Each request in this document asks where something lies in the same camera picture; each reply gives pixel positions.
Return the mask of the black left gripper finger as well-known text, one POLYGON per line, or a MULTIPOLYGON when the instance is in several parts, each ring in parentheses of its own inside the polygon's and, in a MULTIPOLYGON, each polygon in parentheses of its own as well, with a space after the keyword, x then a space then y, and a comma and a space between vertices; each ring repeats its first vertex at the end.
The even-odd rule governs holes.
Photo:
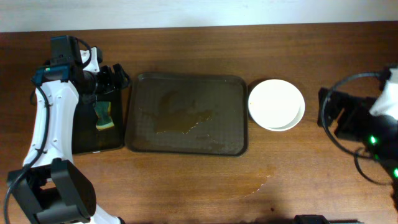
POLYGON ((115 89, 123 90, 130 85, 130 76, 124 71, 121 64, 117 63, 113 65, 114 75, 113 82, 115 89))
POLYGON ((115 89, 113 72, 107 65, 102 66, 99 70, 99 88, 100 92, 109 92, 115 89))

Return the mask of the green yellow sponge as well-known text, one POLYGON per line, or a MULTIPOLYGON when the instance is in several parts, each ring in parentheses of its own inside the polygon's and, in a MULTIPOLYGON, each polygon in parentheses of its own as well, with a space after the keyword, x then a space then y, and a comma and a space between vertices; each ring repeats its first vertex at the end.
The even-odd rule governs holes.
POLYGON ((109 101, 98 101, 94 105, 95 113, 98 117, 96 128, 99 131, 104 131, 114 127, 114 122, 111 117, 111 102, 109 101))

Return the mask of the white plate with sauce stain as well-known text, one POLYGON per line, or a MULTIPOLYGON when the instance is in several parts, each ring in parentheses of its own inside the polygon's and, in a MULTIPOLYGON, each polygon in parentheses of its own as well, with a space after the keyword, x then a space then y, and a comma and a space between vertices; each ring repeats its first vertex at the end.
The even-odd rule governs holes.
POLYGON ((250 107, 249 114, 260 127, 270 131, 281 132, 292 129, 301 122, 305 114, 305 105, 300 105, 296 108, 282 108, 281 110, 250 107))

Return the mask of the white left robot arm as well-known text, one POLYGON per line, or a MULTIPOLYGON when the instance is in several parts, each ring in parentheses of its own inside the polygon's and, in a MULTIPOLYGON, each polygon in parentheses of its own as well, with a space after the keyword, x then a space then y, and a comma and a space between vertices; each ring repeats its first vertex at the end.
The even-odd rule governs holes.
POLYGON ((15 198, 31 223, 123 223, 97 204, 93 184, 75 167, 72 133, 82 96, 95 100, 129 82, 120 64, 90 69, 64 63, 36 71, 32 142, 22 169, 8 173, 5 196, 15 198))

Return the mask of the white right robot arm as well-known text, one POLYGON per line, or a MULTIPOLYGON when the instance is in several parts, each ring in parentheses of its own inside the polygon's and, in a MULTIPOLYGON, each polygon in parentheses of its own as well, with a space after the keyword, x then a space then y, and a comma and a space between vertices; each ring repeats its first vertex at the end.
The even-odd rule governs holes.
MULTIPOLYGON (((333 141, 364 144, 384 166, 397 164, 397 120, 373 113, 373 98, 320 89, 317 124, 338 123, 333 141)), ((272 131, 295 126, 305 110, 299 90, 266 80, 248 91, 231 75, 143 73, 133 84, 125 145, 136 152, 240 156, 248 148, 248 119, 272 131)))

